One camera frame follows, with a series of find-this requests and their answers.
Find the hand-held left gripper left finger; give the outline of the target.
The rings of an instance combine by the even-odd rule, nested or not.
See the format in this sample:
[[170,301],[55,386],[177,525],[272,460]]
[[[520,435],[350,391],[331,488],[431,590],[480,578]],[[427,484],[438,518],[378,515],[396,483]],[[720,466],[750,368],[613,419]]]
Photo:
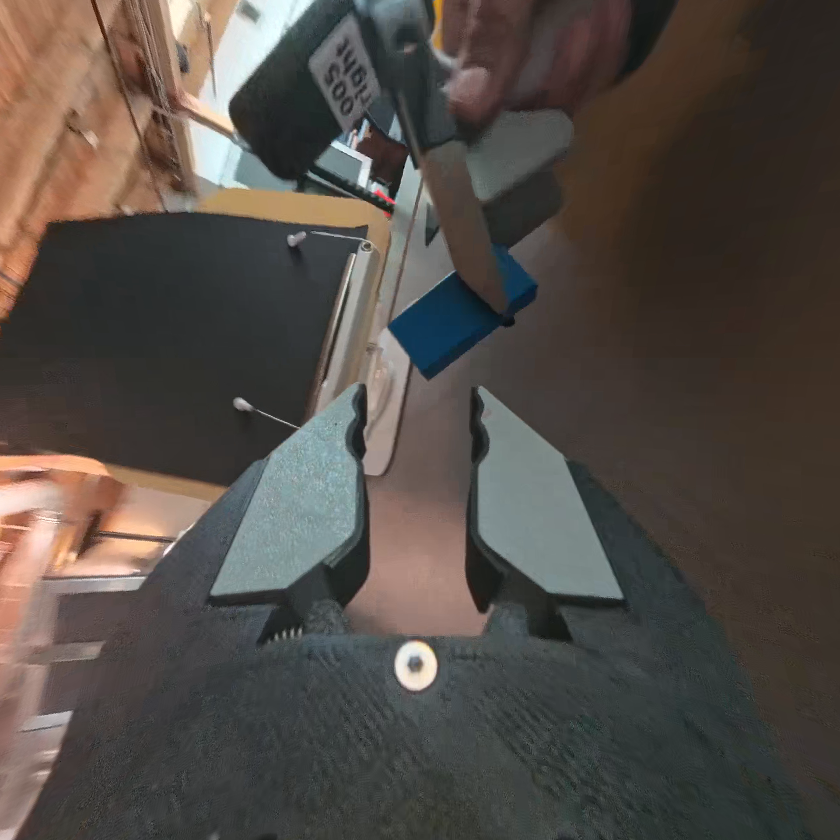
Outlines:
[[215,606],[348,605],[370,571],[363,458],[367,391],[355,383],[268,457],[209,592]]

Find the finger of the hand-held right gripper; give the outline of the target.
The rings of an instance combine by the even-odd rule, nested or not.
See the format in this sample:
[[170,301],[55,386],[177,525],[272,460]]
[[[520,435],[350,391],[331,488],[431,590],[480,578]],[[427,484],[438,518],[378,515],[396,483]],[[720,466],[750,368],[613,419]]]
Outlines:
[[484,203],[504,185],[499,155],[487,143],[447,141],[422,151],[422,174],[455,270],[502,320],[510,307],[490,238]]

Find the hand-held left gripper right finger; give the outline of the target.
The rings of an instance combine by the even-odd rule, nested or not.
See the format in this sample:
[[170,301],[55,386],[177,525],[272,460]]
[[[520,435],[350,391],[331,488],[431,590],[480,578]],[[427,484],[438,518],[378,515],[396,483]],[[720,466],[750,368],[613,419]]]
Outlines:
[[622,606],[567,458],[487,388],[472,389],[465,573],[476,609]]

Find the blue rectangular block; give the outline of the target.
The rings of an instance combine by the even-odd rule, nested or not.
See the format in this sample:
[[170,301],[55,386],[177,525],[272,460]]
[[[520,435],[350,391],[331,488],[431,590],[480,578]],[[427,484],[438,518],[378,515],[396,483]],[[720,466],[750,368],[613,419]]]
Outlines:
[[510,255],[493,245],[507,294],[495,312],[452,271],[393,319],[389,331],[421,376],[430,381],[499,329],[514,325],[538,296],[538,284]]

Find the person's right hand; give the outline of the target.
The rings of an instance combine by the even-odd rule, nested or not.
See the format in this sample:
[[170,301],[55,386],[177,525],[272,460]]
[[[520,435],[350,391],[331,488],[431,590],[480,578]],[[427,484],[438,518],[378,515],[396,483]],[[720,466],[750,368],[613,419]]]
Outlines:
[[450,111],[465,130],[504,111],[571,116],[617,79],[631,22],[628,1],[443,2],[443,49],[455,61]]

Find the wooden book stand black panel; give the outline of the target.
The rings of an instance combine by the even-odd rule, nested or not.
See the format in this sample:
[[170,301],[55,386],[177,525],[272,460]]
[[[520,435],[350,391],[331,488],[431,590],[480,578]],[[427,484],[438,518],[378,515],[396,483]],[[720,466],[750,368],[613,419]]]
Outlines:
[[208,497],[364,380],[390,245],[362,201],[247,190],[49,224],[2,324],[2,454]]

